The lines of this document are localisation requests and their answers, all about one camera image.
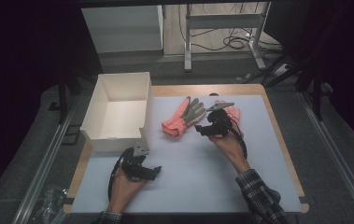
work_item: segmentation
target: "open white container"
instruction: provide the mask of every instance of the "open white container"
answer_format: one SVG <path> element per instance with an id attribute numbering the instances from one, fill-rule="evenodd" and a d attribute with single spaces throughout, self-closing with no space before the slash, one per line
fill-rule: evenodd
<path id="1" fill-rule="evenodd" d="M 98 75 L 80 130 L 96 151 L 149 151 L 151 100 L 149 73 Z"/>

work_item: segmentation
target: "pink glove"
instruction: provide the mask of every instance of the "pink glove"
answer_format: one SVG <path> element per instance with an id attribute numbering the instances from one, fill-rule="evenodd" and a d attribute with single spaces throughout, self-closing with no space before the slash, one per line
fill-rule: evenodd
<path id="1" fill-rule="evenodd" d="M 225 103 L 224 101 L 215 101 L 215 104 L 218 104 L 218 103 Z M 239 123 L 240 122 L 240 109 L 237 108 L 237 107 L 234 107 L 234 105 L 230 105 L 228 107 L 224 107 L 223 108 L 227 115 L 229 116 L 229 118 L 231 120 L 233 120 L 235 123 Z"/>
<path id="2" fill-rule="evenodd" d="M 199 103 L 197 98 L 191 102 L 191 97 L 188 96 L 177 108 L 174 116 L 162 122 L 163 132 L 179 138 L 190 126 L 200 121 L 205 112 L 203 103 Z"/>

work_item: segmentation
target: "plaid sleeve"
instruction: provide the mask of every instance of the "plaid sleeve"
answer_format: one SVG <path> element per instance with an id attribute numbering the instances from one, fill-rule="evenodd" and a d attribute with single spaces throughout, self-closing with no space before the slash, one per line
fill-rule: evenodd
<path id="1" fill-rule="evenodd" d="M 120 213 L 101 212 L 98 218 L 92 222 L 92 224 L 119 224 L 120 220 Z"/>
<path id="2" fill-rule="evenodd" d="M 243 192 L 255 223 L 269 223 L 264 219 L 274 223 L 288 223 L 284 210 L 278 204 L 279 193 L 269 189 L 255 170 L 244 172 L 235 181 Z"/>

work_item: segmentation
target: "floor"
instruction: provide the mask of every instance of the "floor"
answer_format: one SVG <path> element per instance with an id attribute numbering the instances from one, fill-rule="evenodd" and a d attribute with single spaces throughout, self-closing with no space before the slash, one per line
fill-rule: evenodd
<path id="1" fill-rule="evenodd" d="M 193 54 L 192 71 L 185 73 L 184 60 L 180 56 L 180 51 L 173 52 L 170 53 L 172 56 L 104 54 L 100 55 L 100 58 L 105 73 L 149 71 L 152 85 L 261 83 L 263 80 L 262 72 L 257 69 L 249 53 L 197 52 Z M 275 58 L 276 55 L 269 55 L 270 62 Z M 306 214 L 289 214 L 290 223 L 352 224 L 354 223 L 354 198 L 332 155 L 310 120 L 298 92 L 293 87 L 297 76 L 299 75 L 290 77 L 272 88 L 266 88 L 278 125 L 310 203 L 310 209 Z M 75 112 L 70 121 L 70 124 L 77 125 L 84 119 L 95 77 L 80 78 L 79 83 L 83 92 L 78 96 Z M 0 179 L 0 224 L 11 223 L 16 216 L 38 164 L 45 156 L 51 139 L 59 128 L 59 113 L 49 111 L 51 103 L 57 100 L 57 87 L 43 92 L 41 108 L 35 122 Z M 323 124 L 354 174 L 354 132 L 335 112 L 326 96 L 322 97 L 321 108 Z M 38 220 L 42 218 L 43 214 L 40 211 L 47 202 L 45 200 L 47 189 L 68 189 L 85 139 L 80 135 L 75 144 L 67 144 L 73 141 L 71 136 L 63 138 L 63 144 L 57 150 L 28 223 L 43 223 Z M 96 214 L 72 215 L 65 220 L 65 223 L 90 223 L 95 217 Z M 190 216 L 187 220 L 186 217 L 181 216 L 126 216 L 123 223 L 241 223 L 242 220 L 245 221 L 246 218 L 214 215 Z"/>

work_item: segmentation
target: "plastic bag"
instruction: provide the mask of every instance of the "plastic bag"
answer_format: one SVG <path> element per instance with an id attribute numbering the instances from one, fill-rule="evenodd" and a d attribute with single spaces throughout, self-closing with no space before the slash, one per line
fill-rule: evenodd
<path id="1" fill-rule="evenodd" d="M 48 186 L 45 191 L 45 201 L 31 219 L 33 224 L 61 224 L 68 216 L 63 210 L 67 189 Z"/>

